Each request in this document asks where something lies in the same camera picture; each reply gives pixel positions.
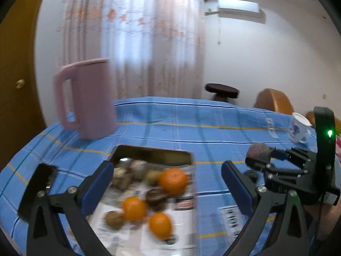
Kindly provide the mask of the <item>right hand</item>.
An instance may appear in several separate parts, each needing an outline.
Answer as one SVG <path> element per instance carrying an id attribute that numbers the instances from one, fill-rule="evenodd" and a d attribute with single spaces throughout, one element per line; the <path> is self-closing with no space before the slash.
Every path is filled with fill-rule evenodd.
<path id="1" fill-rule="evenodd" d="M 318 221 L 320 207 L 319 205 L 304 206 L 304 209 L 310 214 L 316 221 Z M 325 240 L 334 229 L 336 223 L 340 218 L 340 201 L 336 206 L 329 204 L 323 204 L 321 211 L 321 218 L 318 221 L 318 240 Z"/>

